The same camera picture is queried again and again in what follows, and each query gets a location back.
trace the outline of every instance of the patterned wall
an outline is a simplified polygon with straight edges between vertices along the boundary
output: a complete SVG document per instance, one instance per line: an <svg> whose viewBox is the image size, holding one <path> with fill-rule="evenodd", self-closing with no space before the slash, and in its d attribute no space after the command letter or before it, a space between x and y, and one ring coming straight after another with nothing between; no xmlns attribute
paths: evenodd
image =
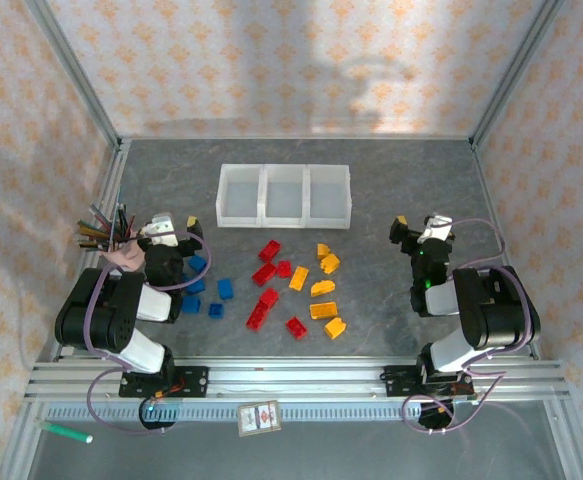
<svg viewBox="0 0 583 480"><path fill-rule="evenodd" d="M566 361L583 410L583 0L565 2L482 160L543 353Z"/></svg>
<svg viewBox="0 0 583 480"><path fill-rule="evenodd" d="M106 150L25 3L0 0L0 463L30 365L75 280L73 224Z"/></svg>
<svg viewBox="0 0 583 480"><path fill-rule="evenodd" d="M115 127L468 137L542 0L51 0Z"/></svg>

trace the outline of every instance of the translucent container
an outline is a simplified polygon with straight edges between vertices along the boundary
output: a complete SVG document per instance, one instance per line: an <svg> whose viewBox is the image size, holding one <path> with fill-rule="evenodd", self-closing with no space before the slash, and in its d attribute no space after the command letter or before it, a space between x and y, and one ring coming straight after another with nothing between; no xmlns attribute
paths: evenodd
<svg viewBox="0 0 583 480"><path fill-rule="evenodd" d="M222 165L219 227L339 228L351 225L348 165Z"/></svg>

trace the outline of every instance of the blue lego brick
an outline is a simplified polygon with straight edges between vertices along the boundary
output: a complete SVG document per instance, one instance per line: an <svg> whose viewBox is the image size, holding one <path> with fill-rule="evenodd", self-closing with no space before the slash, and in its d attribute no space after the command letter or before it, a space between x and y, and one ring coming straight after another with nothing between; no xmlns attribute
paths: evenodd
<svg viewBox="0 0 583 480"><path fill-rule="evenodd" d="M198 297L184 297L182 300L182 311L184 313L200 313L202 302Z"/></svg>
<svg viewBox="0 0 583 480"><path fill-rule="evenodd" d="M190 279L186 276L182 275L182 281L187 282ZM204 278L201 278L197 282L189 285L188 287L184 287L184 291L187 292L189 295L195 295L196 293L204 292Z"/></svg>
<svg viewBox="0 0 583 480"><path fill-rule="evenodd" d="M224 317L224 305L221 303L212 303L209 305L209 317L217 319Z"/></svg>
<svg viewBox="0 0 583 480"><path fill-rule="evenodd" d="M189 266L200 273L207 266L207 261L199 255L194 255L189 259Z"/></svg>
<svg viewBox="0 0 583 480"><path fill-rule="evenodd" d="M223 278L222 280L218 280L218 292L220 293L220 298L222 300L233 298L233 285L231 285L231 279Z"/></svg>

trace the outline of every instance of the sticker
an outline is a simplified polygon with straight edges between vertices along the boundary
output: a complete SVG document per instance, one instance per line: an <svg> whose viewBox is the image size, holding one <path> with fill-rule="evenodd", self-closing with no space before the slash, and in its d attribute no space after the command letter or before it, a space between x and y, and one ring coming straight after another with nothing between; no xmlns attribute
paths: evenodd
<svg viewBox="0 0 583 480"><path fill-rule="evenodd" d="M241 437L274 432L281 428L280 406L275 400L238 407L238 430Z"/></svg>

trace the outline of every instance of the yellow lego brick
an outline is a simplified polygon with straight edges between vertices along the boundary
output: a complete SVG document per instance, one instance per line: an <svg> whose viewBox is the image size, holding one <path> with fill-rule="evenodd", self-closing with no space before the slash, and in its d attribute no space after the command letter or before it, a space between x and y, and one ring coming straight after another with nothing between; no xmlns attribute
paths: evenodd
<svg viewBox="0 0 583 480"><path fill-rule="evenodd" d="M318 243L318 260L322 260L330 253L331 249L329 247L327 247L324 243Z"/></svg>
<svg viewBox="0 0 583 480"><path fill-rule="evenodd" d="M340 317L336 317L324 326L324 333L326 333L331 340L344 332L347 324L342 321Z"/></svg>
<svg viewBox="0 0 583 480"><path fill-rule="evenodd" d="M330 253L322 259L320 262L320 268L324 270L324 273L333 273L340 266L340 259L334 254Z"/></svg>
<svg viewBox="0 0 583 480"><path fill-rule="evenodd" d="M314 283L311 286L311 296L317 297L318 295L324 295L335 290L335 283L331 280L323 280L318 283Z"/></svg>
<svg viewBox="0 0 583 480"><path fill-rule="evenodd" d="M314 320L335 317L337 314L338 306L335 304L335 302L314 303L311 305L311 318Z"/></svg>
<svg viewBox="0 0 583 480"><path fill-rule="evenodd" d="M304 281L307 279L309 274L309 269L304 267L297 267L293 277L291 277L291 282L289 283L289 288L297 290L298 292L302 290L304 286Z"/></svg>

